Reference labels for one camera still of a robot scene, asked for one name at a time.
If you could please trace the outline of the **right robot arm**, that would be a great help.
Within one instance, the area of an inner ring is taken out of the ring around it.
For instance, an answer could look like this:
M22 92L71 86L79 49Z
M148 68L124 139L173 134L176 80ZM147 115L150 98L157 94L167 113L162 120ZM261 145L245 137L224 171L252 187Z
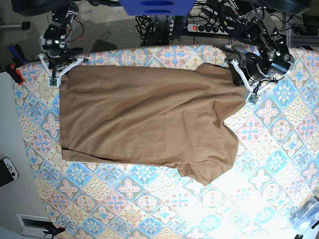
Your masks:
M49 27L39 39L43 53L38 57L48 73L48 85L58 88L62 76L81 63L86 63L88 59L81 55L82 48L68 47L73 31L72 21L78 15L78 5L71 2L54 9L51 13Z

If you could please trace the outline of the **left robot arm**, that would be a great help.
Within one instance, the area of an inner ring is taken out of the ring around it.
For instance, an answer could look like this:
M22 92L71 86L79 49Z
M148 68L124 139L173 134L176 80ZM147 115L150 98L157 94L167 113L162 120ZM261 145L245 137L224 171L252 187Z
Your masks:
M248 52L245 56L239 56L233 53L225 61L233 74L234 84L246 88L243 96L245 102L255 104L259 93L266 89L261 85L264 82L278 83L288 76L295 60L266 8L252 1L250 5L252 10L240 17L245 20L246 30L254 30L251 37L248 31L246 35L259 45L259 55Z

